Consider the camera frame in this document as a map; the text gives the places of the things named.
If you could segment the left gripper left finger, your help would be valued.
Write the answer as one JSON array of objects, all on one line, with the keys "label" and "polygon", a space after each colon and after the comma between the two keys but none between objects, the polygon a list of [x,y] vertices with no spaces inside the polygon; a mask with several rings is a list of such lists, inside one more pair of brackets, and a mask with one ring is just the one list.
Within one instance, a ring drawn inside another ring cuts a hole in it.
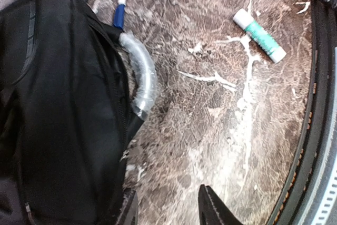
[{"label": "left gripper left finger", "polygon": [[124,191],[122,224],[138,224],[138,197],[135,190],[126,189]]}]

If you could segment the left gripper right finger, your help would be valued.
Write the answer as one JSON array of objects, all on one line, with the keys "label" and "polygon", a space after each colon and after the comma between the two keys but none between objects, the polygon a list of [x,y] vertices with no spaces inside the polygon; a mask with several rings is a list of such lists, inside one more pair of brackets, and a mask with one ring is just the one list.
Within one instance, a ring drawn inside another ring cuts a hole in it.
[{"label": "left gripper right finger", "polygon": [[242,225],[209,185],[200,185],[198,207],[201,225]]}]

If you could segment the black student backpack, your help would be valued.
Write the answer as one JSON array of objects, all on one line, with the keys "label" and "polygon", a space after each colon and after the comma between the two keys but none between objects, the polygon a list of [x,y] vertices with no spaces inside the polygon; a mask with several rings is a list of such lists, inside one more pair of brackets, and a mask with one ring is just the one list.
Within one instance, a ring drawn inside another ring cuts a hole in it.
[{"label": "black student backpack", "polygon": [[2,0],[1,224],[122,224],[156,99],[146,47],[83,0]]}]

